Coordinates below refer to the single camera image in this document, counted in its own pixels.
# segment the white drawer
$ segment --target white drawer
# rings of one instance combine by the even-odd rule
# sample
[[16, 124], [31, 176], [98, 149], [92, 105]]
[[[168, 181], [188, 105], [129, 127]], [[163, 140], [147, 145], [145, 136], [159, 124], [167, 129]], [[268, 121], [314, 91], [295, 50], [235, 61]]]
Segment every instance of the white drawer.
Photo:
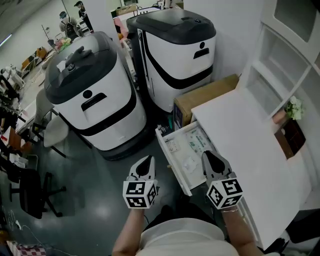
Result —
[[[186, 138], [186, 133], [195, 129], [201, 128], [197, 121], [177, 130], [174, 131], [167, 136], [162, 137], [159, 130], [156, 129], [156, 137], [159, 141], [159, 144], [165, 154], [166, 159], [168, 160], [169, 164], [171, 165], [171, 169], [179, 182], [182, 191], [187, 196], [192, 196], [191, 190], [195, 187], [198, 187], [202, 183], [206, 182], [207, 178], [204, 176], [201, 157], [199, 157], [193, 149], [189, 146], [189, 143]], [[210, 142], [209, 138], [202, 130], [203, 135], [209, 142], [209, 146], [211, 149], [214, 149], [214, 146]], [[180, 150], [175, 152], [170, 152], [166, 142], [170, 140], [175, 140], [178, 142]], [[196, 162], [196, 169], [192, 172], [187, 172], [186, 169], [183, 167], [183, 161], [186, 159], [191, 158], [193, 161]]]

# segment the gray floor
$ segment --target gray floor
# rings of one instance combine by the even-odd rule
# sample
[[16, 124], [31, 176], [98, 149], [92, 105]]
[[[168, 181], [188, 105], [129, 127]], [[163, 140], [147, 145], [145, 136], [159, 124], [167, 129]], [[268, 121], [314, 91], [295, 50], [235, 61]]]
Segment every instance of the gray floor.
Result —
[[[41, 177], [46, 172], [53, 174], [52, 188], [66, 186], [67, 192], [52, 197], [56, 209], [63, 213], [57, 218], [52, 212], [35, 219], [20, 208], [19, 195], [14, 194], [9, 201], [9, 181], [5, 173], [0, 174], [2, 203], [7, 220], [18, 220], [27, 225], [44, 244], [68, 252], [71, 255], [105, 256], [111, 254], [113, 244], [121, 231], [129, 213], [122, 198], [123, 181], [130, 167], [146, 155], [155, 157], [156, 177], [160, 186], [155, 204], [145, 215], [151, 221], [160, 213], [163, 205], [174, 206], [180, 193], [180, 186], [167, 168], [168, 162], [157, 139], [136, 154], [119, 161], [106, 161], [98, 151], [89, 149], [71, 132], [58, 145], [68, 158], [64, 159], [55, 151], [43, 148], [41, 142], [35, 147], [39, 157], [38, 171]], [[16, 225], [10, 233], [19, 243], [36, 244], [31, 232]]]

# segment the person in background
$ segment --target person in background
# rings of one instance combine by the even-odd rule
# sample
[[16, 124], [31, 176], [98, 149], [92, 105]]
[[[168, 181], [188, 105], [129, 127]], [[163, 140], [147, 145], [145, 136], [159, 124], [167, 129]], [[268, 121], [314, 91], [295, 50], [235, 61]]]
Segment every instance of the person in background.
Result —
[[65, 33], [67, 38], [71, 39], [72, 43], [79, 37], [76, 19], [74, 17], [67, 17], [67, 13], [65, 11], [60, 13], [60, 19], [62, 19], [59, 24], [60, 30]]
[[3, 70], [1, 70], [1, 74], [0, 74], [0, 84], [2, 87], [6, 87], [7, 91], [6, 91], [6, 95], [8, 96], [8, 98], [10, 99], [14, 99], [17, 98], [18, 101], [20, 101], [20, 95], [19, 93], [17, 93], [13, 87], [11, 86], [11, 84], [8, 82], [8, 80], [3, 76]]
[[6, 66], [1, 70], [1, 74], [3, 75], [5, 72], [8, 73], [7, 80], [11, 77], [11, 79], [20, 86], [20, 88], [25, 87], [25, 81], [18, 75], [16, 67], [13, 65]]
[[213, 219], [195, 204], [177, 203], [179, 218], [165, 205], [146, 229], [144, 209], [132, 209], [112, 256], [262, 256], [237, 208], [221, 210], [230, 243]]
[[90, 30], [90, 32], [93, 33], [94, 29], [92, 28], [92, 25], [91, 25], [90, 20], [88, 18], [84, 3], [81, 1], [78, 1], [75, 3], [74, 6], [78, 7], [80, 9], [79, 10], [79, 17], [82, 18], [82, 20], [85, 22], [85, 24], [88, 27], [88, 29]]

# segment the black robot lid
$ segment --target black robot lid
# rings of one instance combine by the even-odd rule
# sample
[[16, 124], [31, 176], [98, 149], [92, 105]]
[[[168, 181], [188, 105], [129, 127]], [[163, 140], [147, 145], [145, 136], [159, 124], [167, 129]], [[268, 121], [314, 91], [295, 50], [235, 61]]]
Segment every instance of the black robot lid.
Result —
[[[60, 72], [57, 65], [63, 61], [67, 65]], [[46, 69], [44, 88], [47, 98], [53, 104], [70, 100], [106, 76], [116, 61], [116, 48], [103, 32], [73, 42], [59, 52]]]
[[130, 33], [132, 27], [153, 34], [176, 45], [190, 45], [213, 38], [213, 23], [194, 12], [183, 9], [166, 9], [144, 13], [127, 19]]

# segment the black chair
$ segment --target black chair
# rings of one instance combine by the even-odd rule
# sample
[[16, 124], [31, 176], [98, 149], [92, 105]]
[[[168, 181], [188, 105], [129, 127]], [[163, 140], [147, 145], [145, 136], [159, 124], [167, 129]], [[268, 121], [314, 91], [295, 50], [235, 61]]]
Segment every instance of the black chair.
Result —
[[67, 191], [66, 187], [54, 191], [48, 191], [49, 179], [52, 178], [52, 174], [47, 172], [45, 174], [43, 188], [41, 188], [40, 175], [36, 170], [23, 169], [20, 176], [19, 188], [12, 188], [10, 184], [10, 202], [12, 202], [12, 194], [19, 193], [20, 206], [27, 214], [37, 218], [42, 218], [42, 213], [47, 212], [45, 203], [50, 207], [55, 216], [62, 217], [61, 212], [57, 212], [49, 197], [57, 193]]

